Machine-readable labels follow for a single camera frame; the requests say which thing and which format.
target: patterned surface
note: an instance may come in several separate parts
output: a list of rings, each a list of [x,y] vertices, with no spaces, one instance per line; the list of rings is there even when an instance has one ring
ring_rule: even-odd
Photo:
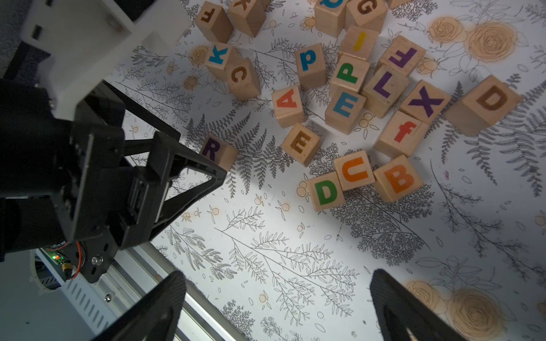
[[[182,3],[195,17],[202,1]],[[249,339],[382,339],[368,290],[375,268],[469,339],[544,339],[545,0],[413,0],[390,11],[370,61],[399,34],[428,50],[406,94],[426,79],[453,94],[452,104],[494,74],[525,100],[474,137],[435,120],[410,158],[426,183],[419,191],[385,204],[372,187],[357,188],[318,214],[306,181],[358,149],[373,165],[388,162],[372,145],[391,113],[366,113],[345,136],[324,124],[328,85],[313,89],[303,95],[305,125],[322,149],[308,168],[280,149],[289,130],[272,116],[271,92],[298,81],[294,51],[322,42],[331,76],[345,34],[317,32],[313,5],[273,0],[257,38],[234,32],[229,43],[250,57],[262,85],[245,103],[204,68],[208,42],[195,27],[170,55],[138,47],[110,74],[190,148],[213,132],[240,151],[224,186],[153,244]],[[125,129],[128,138],[153,134],[129,113]],[[170,195],[203,180],[185,172]]]

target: wooden alphabet block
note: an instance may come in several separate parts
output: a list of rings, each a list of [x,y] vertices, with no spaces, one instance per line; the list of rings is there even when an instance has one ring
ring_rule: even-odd
[[[393,9],[393,8],[396,8],[398,6],[401,6],[407,2],[410,2],[411,0],[390,0],[389,2],[389,8],[390,9]]]
[[[461,133],[472,136],[500,121],[521,100],[520,95],[491,75],[455,102],[444,117]]]
[[[326,124],[345,135],[353,131],[366,103],[366,97],[339,88],[326,109]]]
[[[409,39],[399,35],[379,58],[377,69],[382,65],[393,68],[396,72],[408,77],[425,56],[426,50]]]
[[[349,0],[321,0],[314,6],[317,30],[337,38],[345,25],[345,5]]]
[[[330,97],[338,88],[360,93],[369,69],[370,64],[367,61],[351,56],[341,56],[330,79]]]
[[[239,101],[249,100],[262,94],[258,73],[250,62],[245,58],[226,67],[228,75],[228,88]]]
[[[429,125],[406,115],[401,111],[394,113],[389,123],[379,135],[374,148],[395,159],[400,155],[409,157],[429,130]]]
[[[362,95],[366,97],[364,108],[383,118],[409,84],[408,78],[383,65],[362,89]]]
[[[239,151],[216,136],[209,134],[205,138],[205,143],[203,143],[199,154],[204,155],[207,159],[229,172]]]
[[[379,167],[373,175],[376,178],[373,186],[384,202],[396,201],[425,184],[404,155]]]
[[[326,85],[326,63],[322,43],[300,49],[295,55],[302,91]]]
[[[205,1],[195,18],[195,25],[208,41],[225,43],[232,34],[233,25],[222,6]]]
[[[365,151],[334,159],[334,168],[342,190],[350,190],[375,182],[372,166]]]
[[[233,0],[228,12],[232,16],[235,27],[254,38],[265,22],[263,0]]]
[[[402,102],[400,110],[421,122],[430,124],[446,107],[449,100],[451,95],[421,80]]]
[[[307,167],[321,147],[321,137],[305,128],[301,123],[296,123],[281,147],[297,162]]]
[[[351,56],[367,60],[377,40],[379,32],[358,26],[350,26],[340,46],[338,59],[341,56]]]
[[[214,43],[206,54],[205,66],[214,77],[227,82],[226,66],[240,60],[241,56],[239,56],[235,47],[223,43]]]
[[[345,28],[356,25],[381,32],[388,11],[384,0],[352,0],[347,4]]]
[[[316,212],[345,204],[345,197],[336,172],[308,180],[307,185]]]
[[[281,128],[288,128],[296,123],[304,123],[304,107],[301,103],[300,89],[294,85],[275,91],[272,95],[275,118]]]

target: leaf drawing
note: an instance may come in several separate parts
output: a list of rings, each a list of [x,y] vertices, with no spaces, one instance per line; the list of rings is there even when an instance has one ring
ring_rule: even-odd
[[[482,202],[482,199],[472,195],[462,195],[455,191],[450,185],[440,183],[432,168],[432,161],[430,163],[430,168],[445,199],[445,201],[440,202],[440,212],[445,213],[443,220],[447,227],[453,233],[457,233],[461,230],[470,232],[471,239],[469,244],[480,257],[486,257],[488,249],[493,247],[504,255],[505,263],[508,264],[508,267],[517,273],[520,278],[527,280],[531,278],[531,275],[536,276],[538,285],[546,288],[546,268],[540,265],[528,264],[527,258],[523,255],[529,252],[528,246],[518,240],[503,241],[499,238],[493,239],[490,236],[490,233],[492,231],[502,230],[502,221],[486,221],[474,216],[471,212],[464,210],[462,206],[473,206],[474,204]],[[484,282],[483,280],[479,280],[473,285],[482,290],[498,288],[498,285],[487,281]]]

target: fern illustration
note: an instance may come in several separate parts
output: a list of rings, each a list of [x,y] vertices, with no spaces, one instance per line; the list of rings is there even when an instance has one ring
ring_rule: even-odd
[[[243,306],[236,306],[235,300],[231,300],[222,307],[222,314],[237,328],[248,340],[253,341],[252,326],[255,319]]]
[[[257,215],[255,221],[258,221],[262,215],[256,210],[239,212],[239,220],[252,213]],[[354,280],[358,273],[331,259],[332,251],[324,245],[288,247],[288,238],[269,232],[253,238],[252,243],[246,243],[230,234],[231,228],[240,228],[238,224],[228,219],[225,229],[215,228],[233,242],[230,251],[232,265],[240,272],[247,270],[257,282],[266,283],[266,277],[271,278],[278,293],[277,302],[280,309],[286,311],[284,317],[290,320],[290,324],[302,325],[310,318],[306,307],[314,305],[314,297],[319,292],[325,304],[331,306],[332,314],[348,316],[353,313],[348,301],[352,301],[354,296]]]
[[[283,334],[282,328],[275,322],[275,319],[272,316],[264,318],[260,325],[262,326],[264,333],[269,337],[277,338],[277,341],[304,341],[301,334],[298,334],[294,331],[290,331],[290,335]],[[319,338],[312,338],[310,341],[320,341]]]
[[[256,175],[258,187],[261,189],[268,173],[275,178],[278,170],[284,172],[294,163],[294,159],[276,144],[275,136],[272,135],[266,143],[268,131],[265,129],[260,134],[259,122],[250,130],[243,132],[250,119],[250,113],[234,123],[235,113],[235,110],[231,110],[223,119],[208,123],[203,114],[199,123],[196,124],[191,118],[188,125],[184,127],[188,131],[185,144],[195,151],[201,149],[209,133],[239,150],[233,168],[225,180],[231,198],[236,193],[235,188],[238,182],[235,177],[237,175],[245,187],[244,194],[248,194],[252,176]]]
[[[349,150],[345,155],[354,153]],[[310,175],[332,172],[333,160],[340,157],[337,144],[319,149],[310,167]],[[346,203],[330,209],[330,213],[351,227],[351,235],[359,238],[358,249],[370,251],[376,259],[382,258],[389,266],[408,262],[415,252],[426,245],[406,223],[410,219],[432,214],[430,185],[425,185],[397,202],[383,202],[375,189],[363,186],[343,192]]]
[[[175,230],[171,225],[166,230],[169,243],[174,246],[175,251],[185,254],[192,269],[205,269],[204,262],[210,264],[211,274],[219,280],[224,278],[233,279],[237,272],[233,271],[230,264],[223,263],[220,252],[206,248],[205,238],[196,234],[193,229],[183,228],[182,233]]]
[[[480,257],[486,257],[489,247],[494,247],[498,252],[506,257],[506,264],[523,280],[531,278],[531,274],[537,277],[537,284],[546,288],[546,268],[540,265],[530,265],[524,254],[528,253],[528,246],[518,240],[502,241],[498,238],[493,239],[489,236],[492,231],[502,230],[503,224],[500,220],[486,221],[474,216],[471,212],[464,210],[460,205],[474,206],[482,202],[482,198],[464,195],[455,191],[452,186],[438,181],[432,160],[430,169],[434,179],[438,184],[445,201],[440,202],[440,211],[445,212],[443,220],[453,232],[467,230],[472,238],[469,244],[476,250]]]
[[[433,10],[438,9],[438,4],[432,0],[411,0],[401,6],[392,9],[394,17],[406,18],[411,21],[417,21],[423,14],[431,14]]]

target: rose illustration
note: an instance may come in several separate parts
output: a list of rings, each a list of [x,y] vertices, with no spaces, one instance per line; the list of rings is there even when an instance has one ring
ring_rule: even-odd
[[[443,314],[447,310],[446,302],[440,297],[436,289],[425,282],[410,282],[406,286],[418,300],[436,314]]]
[[[515,30],[502,22],[486,22],[468,34],[466,51],[477,60],[496,62],[508,57],[515,49]]]
[[[417,72],[422,75],[430,75],[438,69],[439,65],[435,59],[424,57],[417,63]]]
[[[448,302],[447,319],[462,336],[489,341],[503,330],[501,307],[477,290],[461,290]]]
[[[446,16],[437,19],[429,27],[432,38],[441,43],[451,41],[465,41],[466,31],[463,25],[455,18]]]
[[[205,64],[205,57],[208,51],[209,49],[204,45],[197,46],[190,57],[192,64],[197,66]]]

